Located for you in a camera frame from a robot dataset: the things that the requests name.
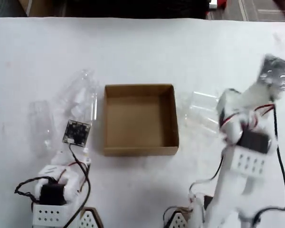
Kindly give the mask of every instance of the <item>white table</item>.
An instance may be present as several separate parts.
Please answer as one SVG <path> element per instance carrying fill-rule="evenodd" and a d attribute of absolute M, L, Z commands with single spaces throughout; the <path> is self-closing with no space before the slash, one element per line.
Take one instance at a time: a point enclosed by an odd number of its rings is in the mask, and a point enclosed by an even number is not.
<path fill-rule="evenodd" d="M 92 68 L 102 85 L 172 83 L 176 93 L 220 94 L 226 87 L 245 90 L 252 84 L 265 53 L 285 58 L 285 23 L 0 18 L 0 227 L 31 227 L 30 201 L 13 191 L 51 156 L 30 152 L 28 104 L 51 100 L 74 72 Z M 278 122 L 285 164 L 285 95 Z M 94 135 L 96 142 L 101 138 Z M 217 168 L 223 143 L 192 142 L 194 151 L 145 158 L 108 158 L 99 143 L 90 145 L 88 206 L 98 209 L 106 228 L 161 228 L 163 211 L 187 206 L 191 182 Z M 198 190 L 213 194 L 214 188 L 215 182 Z M 260 194 L 260 206 L 284 204 L 277 159 Z M 278 226 L 285 228 L 285 213 L 265 214 L 259 227 Z M 236 215 L 225 227 L 239 227 Z"/>

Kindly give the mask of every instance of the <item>perforated white block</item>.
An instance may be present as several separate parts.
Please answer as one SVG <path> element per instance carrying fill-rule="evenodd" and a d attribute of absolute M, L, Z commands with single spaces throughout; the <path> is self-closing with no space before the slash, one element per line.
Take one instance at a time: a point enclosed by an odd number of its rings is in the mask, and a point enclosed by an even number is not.
<path fill-rule="evenodd" d="M 249 177 L 262 178 L 266 155 L 245 148 L 235 149 L 230 170 Z"/>
<path fill-rule="evenodd" d="M 33 225 L 46 227 L 63 227 L 71 217 L 72 207 L 39 205 L 33 207 Z"/>
<path fill-rule="evenodd" d="M 169 228 L 187 228 L 188 223 L 181 213 L 176 213 Z"/>
<path fill-rule="evenodd" d="M 99 228 L 90 211 L 86 211 L 80 219 L 79 228 Z"/>

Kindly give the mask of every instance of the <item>black wire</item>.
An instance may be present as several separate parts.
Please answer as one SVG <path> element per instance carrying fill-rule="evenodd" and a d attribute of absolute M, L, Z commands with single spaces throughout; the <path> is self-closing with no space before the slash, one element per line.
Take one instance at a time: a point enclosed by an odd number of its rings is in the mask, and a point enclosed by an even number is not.
<path fill-rule="evenodd" d="M 27 183 L 30 183 L 30 182 L 33 182 L 33 181 L 37 181 L 37 180 L 40 180 L 40 179 L 48 179 L 49 182 L 53 182 L 53 183 L 56 183 L 56 182 L 57 182 L 53 177 L 49 177 L 49 176 L 35 177 L 35 178 L 28 179 L 28 180 L 26 180 L 25 182 L 20 183 L 20 184 L 16 187 L 14 193 L 15 193 L 15 194 L 19 194 L 19 195 L 21 195 L 21 196 L 30 197 L 30 199 L 32 200 L 32 202 L 38 203 L 38 200 L 35 198 L 35 196 L 34 196 L 32 193 L 30 193 L 30 192 L 22 192 L 22 191 L 19 191 L 19 189 L 20 189 L 23 185 L 25 185 L 25 184 L 27 184 Z"/>
<path fill-rule="evenodd" d="M 277 120 L 276 120 L 276 106 L 274 105 L 274 122 L 275 122 L 275 136 L 278 139 L 278 134 L 277 134 Z M 285 186 L 285 170 L 284 170 L 284 166 L 283 166 L 283 162 L 282 162 L 282 158 L 281 158 L 281 154 L 280 154 L 280 148 L 279 146 L 276 149 L 276 153 L 277 153 L 277 157 L 279 159 L 279 163 L 281 166 L 281 171 L 282 171 L 282 176 L 283 176 L 283 180 L 284 180 L 284 186 Z M 254 218 L 252 219 L 252 227 L 256 227 L 257 223 L 260 221 L 260 217 L 261 215 L 269 210 L 279 210 L 279 211 L 285 211 L 285 206 L 283 208 L 281 207 L 267 207 L 267 208 L 263 208 L 260 211 L 258 211 L 256 213 L 256 215 L 254 216 Z"/>
<path fill-rule="evenodd" d="M 220 167 L 222 166 L 222 163 L 223 163 L 223 159 L 224 159 L 224 156 L 221 157 L 220 163 L 219 163 L 219 166 L 218 166 L 218 169 L 217 169 L 217 171 L 215 172 L 215 174 L 214 174 L 213 177 L 211 177 L 210 179 L 193 182 L 193 183 L 190 185 L 190 187 L 189 187 L 189 191 L 191 191 L 192 187 L 193 187 L 195 184 L 202 184 L 202 183 L 205 183 L 205 182 L 212 181 L 212 180 L 217 176 L 217 174 L 219 173 Z"/>
<path fill-rule="evenodd" d="M 90 196 L 90 193 L 91 193 L 91 182 L 90 182 L 90 179 L 89 179 L 89 176 L 88 176 L 88 172 L 85 171 L 84 167 L 81 165 L 80 161 L 77 159 L 77 157 L 75 156 L 74 152 L 72 151 L 71 149 L 71 144 L 68 145 L 72 155 L 73 155 L 73 158 L 75 159 L 76 163 L 79 165 L 80 169 L 82 170 L 82 172 L 84 173 L 85 175 L 85 180 L 87 181 L 87 184 L 88 184 L 88 191 L 87 191 L 87 195 L 86 195 L 86 198 L 85 200 L 83 201 L 83 203 L 81 204 L 81 206 L 78 208 L 78 210 L 74 213 L 74 215 L 70 218 L 70 220 L 63 226 L 63 228 L 67 228 L 72 222 L 73 220 L 77 217 L 77 215 L 81 212 L 81 210 L 84 208 L 87 200 L 89 199 L 89 196 Z"/>

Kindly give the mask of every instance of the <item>open cardboard box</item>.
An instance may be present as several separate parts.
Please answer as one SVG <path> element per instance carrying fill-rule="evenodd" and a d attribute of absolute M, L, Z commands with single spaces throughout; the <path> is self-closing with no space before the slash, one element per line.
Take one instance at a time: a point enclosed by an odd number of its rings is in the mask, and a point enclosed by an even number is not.
<path fill-rule="evenodd" d="M 179 146 L 172 85 L 106 85 L 104 155 L 174 155 Z"/>

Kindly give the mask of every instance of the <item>floor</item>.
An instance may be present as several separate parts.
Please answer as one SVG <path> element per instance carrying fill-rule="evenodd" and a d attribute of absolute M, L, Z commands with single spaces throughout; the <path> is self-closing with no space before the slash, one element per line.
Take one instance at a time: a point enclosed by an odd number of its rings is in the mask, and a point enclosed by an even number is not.
<path fill-rule="evenodd" d="M 60 15 L 72 16 L 76 11 L 70 2 L 61 4 Z M 211 20 L 240 20 L 240 21 L 285 21 L 285 0 L 227 0 L 225 10 L 217 9 L 207 15 Z M 18 0 L 0 0 L 0 17 L 23 17 L 24 10 Z"/>
<path fill-rule="evenodd" d="M 211 20 L 285 21 L 285 0 L 227 0 L 225 10 L 207 15 Z"/>

